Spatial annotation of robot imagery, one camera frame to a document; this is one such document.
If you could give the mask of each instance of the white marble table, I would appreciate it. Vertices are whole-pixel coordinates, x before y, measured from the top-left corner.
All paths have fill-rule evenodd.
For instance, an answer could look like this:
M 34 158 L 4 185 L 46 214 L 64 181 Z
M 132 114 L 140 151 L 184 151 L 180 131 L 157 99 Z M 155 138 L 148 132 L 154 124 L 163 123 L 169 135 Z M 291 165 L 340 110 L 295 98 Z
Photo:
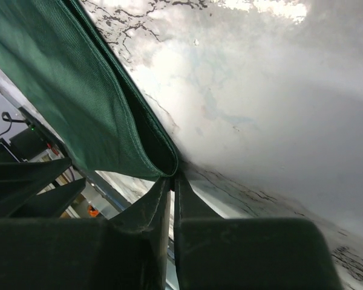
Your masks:
M 363 289 L 363 0 L 82 3 L 194 190 L 225 217 L 314 221 Z M 152 184 L 99 173 L 131 202 Z

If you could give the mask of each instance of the green cloth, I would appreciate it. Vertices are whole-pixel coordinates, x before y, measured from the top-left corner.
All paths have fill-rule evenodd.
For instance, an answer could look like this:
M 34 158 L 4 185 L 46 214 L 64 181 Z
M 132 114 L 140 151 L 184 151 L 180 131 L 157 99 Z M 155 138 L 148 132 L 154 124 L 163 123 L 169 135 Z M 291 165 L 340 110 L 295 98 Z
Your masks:
M 84 169 L 172 176 L 176 149 L 77 1 L 0 0 L 0 68 Z

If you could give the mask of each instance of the green fabric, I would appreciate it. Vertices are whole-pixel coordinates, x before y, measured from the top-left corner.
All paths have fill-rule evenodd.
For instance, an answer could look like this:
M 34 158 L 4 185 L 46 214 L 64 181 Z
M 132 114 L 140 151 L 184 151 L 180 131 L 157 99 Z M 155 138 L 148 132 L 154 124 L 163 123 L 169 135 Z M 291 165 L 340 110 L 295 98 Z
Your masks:
M 172 141 L 77 1 L 0 0 L 0 68 L 91 170 L 172 176 Z

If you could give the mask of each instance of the orange object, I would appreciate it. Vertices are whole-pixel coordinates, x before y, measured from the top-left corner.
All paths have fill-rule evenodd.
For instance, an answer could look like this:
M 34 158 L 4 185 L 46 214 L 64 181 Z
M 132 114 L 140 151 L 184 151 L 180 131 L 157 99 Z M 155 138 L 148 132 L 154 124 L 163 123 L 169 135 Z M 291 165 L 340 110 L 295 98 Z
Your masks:
M 99 214 L 99 211 L 96 210 L 94 207 L 92 207 L 91 205 L 89 205 L 89 207 L 87 208 L 87 212 L 88 214 L 92 217 L 92 218 L 95 218 L 98 214 Z

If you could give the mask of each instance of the marble surface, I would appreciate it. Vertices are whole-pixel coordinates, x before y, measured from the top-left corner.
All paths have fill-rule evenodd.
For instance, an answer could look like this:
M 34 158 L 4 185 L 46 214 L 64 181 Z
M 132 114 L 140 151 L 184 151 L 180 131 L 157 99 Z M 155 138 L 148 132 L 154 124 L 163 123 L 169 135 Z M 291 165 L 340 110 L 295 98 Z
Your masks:
M 363 0 L 82 3 L 195 192 L 224 217 L 314 221 L 363 289 Z M 131 202 L 151 186 L 99 174 Z

